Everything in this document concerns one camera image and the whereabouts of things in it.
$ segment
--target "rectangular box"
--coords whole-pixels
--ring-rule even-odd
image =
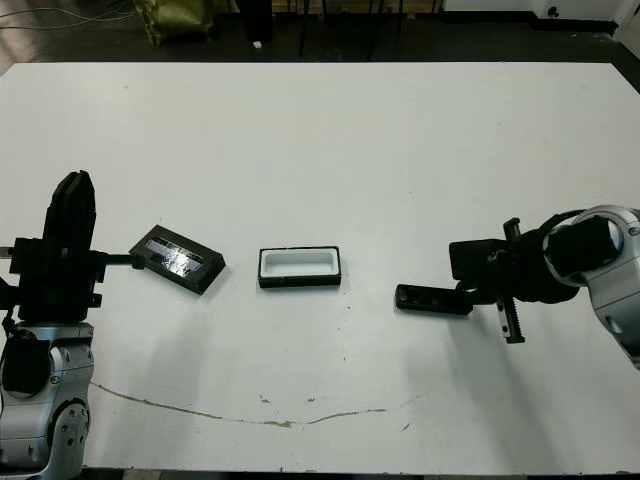
[[[142,255],[146,268],[197,294],[202,294],[225,267],[220,253],[160,225],[129,253]]]
[[[258,261],[261,288],[340,285],[338,247],[263,248]]]

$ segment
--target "open container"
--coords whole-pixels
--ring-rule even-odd
[[[261,288],[340,285],[338,247],[263,248],[258,262]]]

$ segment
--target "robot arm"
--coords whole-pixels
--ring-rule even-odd
[[[18,238],[0,249],[18,286],[0,279],[7,342],[0,359],[0,480],[66,480],[80,476],[89,433],[93,327],[83,321],[109,264],[144,259],[90,250],[94,190],[86,172],[69,174],[47,210],[42,238]],[[13,321],[19,306],[20,323]]]
[[[640,370],[640,212],[591,208],[556,227],[544,249],[555,279],[589,289],[598,319]]]
[[[495,303],[507,343],[522,343],[514,299],[559,303],[586,286],[596,315],[640,370],[640,212],[574,210],[524,234],[519,222],[504,224],[505,240],[451,243],[456,289],[401,284],[398,308],[466,315]]]

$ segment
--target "black case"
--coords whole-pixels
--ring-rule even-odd
[[[174,243],[179,247],[185,248],[190,252],[202,258],[202,265],[194,271],[189,272],[185,277],[167,270],[160,265],[153,257],[156,255],[152,250],[147,248],[150,240],[160,238],[168,242]],[[209,285],[215,280],[218,274],[225,267],[224,257],[222,254],[211,250],[210,248],[200,245],[199,243],[189,240],[182,235],[178,235],[171,230],[167,230],[160,225],[153,227],[136,245],[129,250],[132,255],[141,255],[145,259],[145,268],[153,270],[159,275],[171,280],[178,285],[183,286],[202,295]]]

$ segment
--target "gold bag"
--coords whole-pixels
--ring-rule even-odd
[[[214,0],[134,0],[134,3],[154,45],[188,33],[203,33],[210,39]]]

